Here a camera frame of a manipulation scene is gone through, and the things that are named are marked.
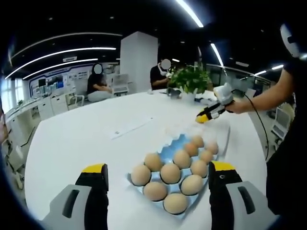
egg tray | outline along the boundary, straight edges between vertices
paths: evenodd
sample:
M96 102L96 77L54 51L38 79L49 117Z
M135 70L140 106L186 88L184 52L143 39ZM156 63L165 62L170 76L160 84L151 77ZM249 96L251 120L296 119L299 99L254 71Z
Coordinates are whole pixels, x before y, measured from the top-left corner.
M176 139L176 140L173 140L172 143L169 146L163 147L161 152L158 153L159 156L160 156L161 161L163 162L163 165L164 164L168 164L168 163L173 163L173 156L176 153L176 151L183 149L184 144L186 144L188 142L190 142L190 139L187 138L185 135L181 134L179 136L179 138ZM194 157L191 157L191 163L196 161L196 160L199 160L199 154L205 148L206 148L206 144L205 144L205 146L203 148L198 148L198 155L194 156ZM219 155L219 153L213 156L213 160L214 161L218 160L218 155ZM166 184L161 179L160 172L151 172L151 178L150 178L149 182L161 182L161 183L163 183L166 186L166 188L167 188L167 195L172 194L172 193L182 193L181 190L180 190L181 183L182 183L182 181L186 177L188 177L190 175L192 175L192 172L191 172L190 168L181 169L180 170L180 176L181 177L180 177L179 182L176 183L176 184ZM195 194L195 195L186 195L186 197L188 199L188 207L186 208L186 210L183 213L174 215L174 214L171 214L171 213L167 212L164 209L163 200L161 200L161 201L151 201L151 202L154 205L156 205L157 207L160 207L161 209L163 209L168 214L176 217L177 219L183 219L189 213L191 208L193 206L195 206L197 204L197 202L199 201L200 196L203 194L205 185L208 182L208 178L209 178L209 174L207 174L207 176L202 179L202 189L197 194ZM144 194L143 193L144 186L135 186L132 183L131 174L130 173L128 173L127 179L140 193Z

black cable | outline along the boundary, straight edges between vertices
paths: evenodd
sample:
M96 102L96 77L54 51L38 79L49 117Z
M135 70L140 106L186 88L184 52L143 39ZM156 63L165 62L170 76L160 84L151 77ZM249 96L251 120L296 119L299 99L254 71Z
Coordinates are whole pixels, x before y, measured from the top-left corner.
M264 130L264 133L265 133L265 138L266 138L266 140L267 140L267 155L265 156L265 161L266 161L266 160L268 159L268 156L269 156L269 139L268 139L268 134L267 134L267 131L265 130L264 124L263 124L263 122L262 122L262 120L261 120L261 118L260 118L260 116L259 116L259 114L258 114L258 111L257 111L257 109L256 109L256 107L255 107L255 105L254 105L254 103L250 100L250 98L249 98L243 91L241 91L241 90L232 90L231 92L234 92L234 91L242 92L242 93L244 94L244 96L246 96L246 98L249 100L251 106L252 106L253 109L255 110L255 112L256 112L256 114L257 114L257 116L258 116L258 118L259 118L259 120L260 120L260 122L261 122L261 124L262 124L263 130Z

white table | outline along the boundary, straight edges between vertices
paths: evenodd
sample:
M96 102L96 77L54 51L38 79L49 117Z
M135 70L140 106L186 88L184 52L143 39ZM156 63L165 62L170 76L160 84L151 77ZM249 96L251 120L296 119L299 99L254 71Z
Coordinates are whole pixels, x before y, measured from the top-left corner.
M131 172L146 153L161 146L165 127L183 118L194 120L202 108L202 105L172 101L158 92L138 93L87 105L41 122L25 169L25 197L30 212L36 219L43 219L49 212L50 201L66 185L74 184L86 166L107 163L109 229L211 229L208 191L180 223L165 212L157 211L125 179L126 173ZM121 127L142 113L152 115L154 120L110 140L107 135L110 127ZM223 120L231 126L224 161L236 167L243 181L252 182L265 194L266 163L250 117L224 113L212 122Z

green leaves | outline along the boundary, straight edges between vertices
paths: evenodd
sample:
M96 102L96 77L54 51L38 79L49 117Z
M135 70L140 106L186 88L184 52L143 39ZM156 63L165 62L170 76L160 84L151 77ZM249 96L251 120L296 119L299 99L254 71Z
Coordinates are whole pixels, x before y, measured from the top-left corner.
M175 83L178 88L182 87L186 93L193 93L195 89L198 89L197 93L204 93L210 82L208 73L194 66L175 70L171 79L171 83Z

brown egg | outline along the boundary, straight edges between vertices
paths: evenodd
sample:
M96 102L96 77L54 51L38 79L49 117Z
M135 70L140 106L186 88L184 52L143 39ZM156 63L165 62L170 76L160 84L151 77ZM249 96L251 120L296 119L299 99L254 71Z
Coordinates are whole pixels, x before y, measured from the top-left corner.
M163 166L160 156L157 153L148 153L144 163L152 172L160 171Z
M200 135L193 136L191 142L198 148L204 147L203 139Z
M150 180L150 170L145 165L136 166L131 173L131 180L135 186L144 186Z
M164 209L171 214L180 214L188 207L188 199L180 193L172 193L163 201Z
M150 182L144 187L144 195L151 201L163 200L167 195L166 186L160 182Z
M219 148L218 145L216 143L216 141L210 141L207 145L206 145L206 149L209 150L211 153L213 154L217 154Z
M208 164L210 161L213 160L213 154L208 150L204 150L200 154L200 159Z
M180 169L173 163L166 164L160 172L162 180L167 184L175 184L180 180Z
M173 158L173 162L180 168L186 169L191 165L190 155L185 150L178 150Z
M184 145L184 150L187 151L190 157L197 156L198 154L197 146L191 142Z
M202 188L202 178L198 175L188 176L181 183L181 191L184 195L191 196L197 194Z
M206 177L208 173L207 163L202 160L194 161L191 164L191 172L192 174L201 176L202 178Z

